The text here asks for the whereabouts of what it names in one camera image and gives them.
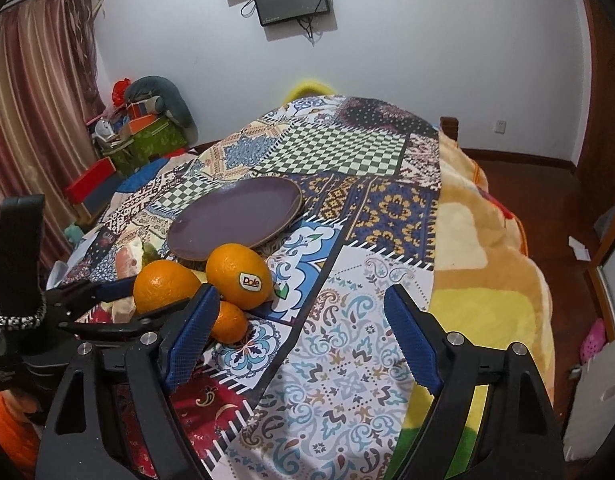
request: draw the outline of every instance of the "green blanket patch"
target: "green blanket patch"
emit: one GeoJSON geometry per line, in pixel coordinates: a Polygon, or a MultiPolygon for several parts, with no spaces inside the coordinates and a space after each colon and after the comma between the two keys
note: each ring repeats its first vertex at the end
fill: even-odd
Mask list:
{"type": "MultiPolygon", "coordinates": [[[[416,436],[419,434],[420,430],[421,428],[415,428],[414,430],[403,428],[401,430],[401,435],[398,437],[394,455],[392,456],[392,460],[390,460],[383,480],[392,479],[394,473],[396,473],[396,470],[401,465],[401,462],[405,459],[407,450],[412,447],[412,444],[414,444],[416,436]]],[[[463,430],[463,435],[461,435],[457,452],[454,453],[454,458],[452,459],[452,463],[447,470],[447,475],[445,478],[453,477],[454,475],[460,474],[467,469],[467,464],[469,463],[475,443],[476,431],[470,428],[465,428],[465,430],[463,430]]]]}

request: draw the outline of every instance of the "wooden door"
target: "wooden door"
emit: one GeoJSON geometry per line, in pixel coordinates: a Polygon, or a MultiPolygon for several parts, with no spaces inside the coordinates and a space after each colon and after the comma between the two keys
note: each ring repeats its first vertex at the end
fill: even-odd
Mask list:
{"type": "Polygon", "coordinates": [[[576,176],[591,218],[615,204],[615,29],[597,0],[585,0],[591,39],[591,99],[576,176]]]}

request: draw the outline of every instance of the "pink croc shoe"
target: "pink croc shoe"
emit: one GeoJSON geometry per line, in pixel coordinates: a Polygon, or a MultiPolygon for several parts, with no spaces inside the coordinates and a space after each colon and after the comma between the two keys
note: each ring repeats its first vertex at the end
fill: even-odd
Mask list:
{"type": "Polygon", "coordinates": [[[598,318],[592,325],[590,333],[581,345],[581,364],[585,364],[598,354],[605,346],[607,337],[605,335],[605,324],[601,318],[598,318]]]}

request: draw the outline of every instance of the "piece of paper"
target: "piece of paper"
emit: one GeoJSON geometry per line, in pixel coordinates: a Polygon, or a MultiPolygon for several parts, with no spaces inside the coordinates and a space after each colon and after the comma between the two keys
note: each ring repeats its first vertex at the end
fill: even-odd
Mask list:
{"type": "Polygon", "coordinates": [[[574,250],[574,256],[577,260],[581,262],[591,261],[590,251],[588,251],[587,247],[580,243],[580,241],[570,236],[567,243],[574,250]]]}

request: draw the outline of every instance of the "orange sleeve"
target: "orange sleeve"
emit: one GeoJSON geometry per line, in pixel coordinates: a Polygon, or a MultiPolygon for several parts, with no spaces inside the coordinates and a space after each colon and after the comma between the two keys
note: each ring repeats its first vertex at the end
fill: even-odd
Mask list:
{"type": "Polygon", "coordinates": [[[16,467],[27,477],[34,478],[34,467],[39,454],[39,437],[31,424],[14,419],[1,393],[0,444],[16,467]]]}

